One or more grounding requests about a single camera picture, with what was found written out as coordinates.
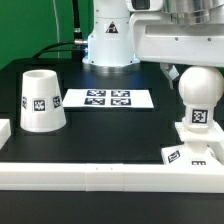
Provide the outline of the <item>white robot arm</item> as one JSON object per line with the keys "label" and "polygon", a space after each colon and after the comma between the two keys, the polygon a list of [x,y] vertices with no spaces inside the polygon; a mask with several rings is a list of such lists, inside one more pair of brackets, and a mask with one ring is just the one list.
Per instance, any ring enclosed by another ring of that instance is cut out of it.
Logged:
{"label": "white robot arm", "polygon": [[87,69],[120,72],[157,62],[168,78],[177,65],[224,67],[224,0],[93,0]]}

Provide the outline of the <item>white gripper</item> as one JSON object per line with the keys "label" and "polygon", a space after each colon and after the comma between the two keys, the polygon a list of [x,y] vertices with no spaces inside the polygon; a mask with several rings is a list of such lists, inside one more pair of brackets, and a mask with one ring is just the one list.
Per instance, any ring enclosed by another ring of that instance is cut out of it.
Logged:
{"label": "white gripper", "polygon": [[161,63],[171,89],[179,76],[174,64],[224,67],[224,12],[197,25],[174,24],[162,12],[134,13],[130,31],[137,57]]}

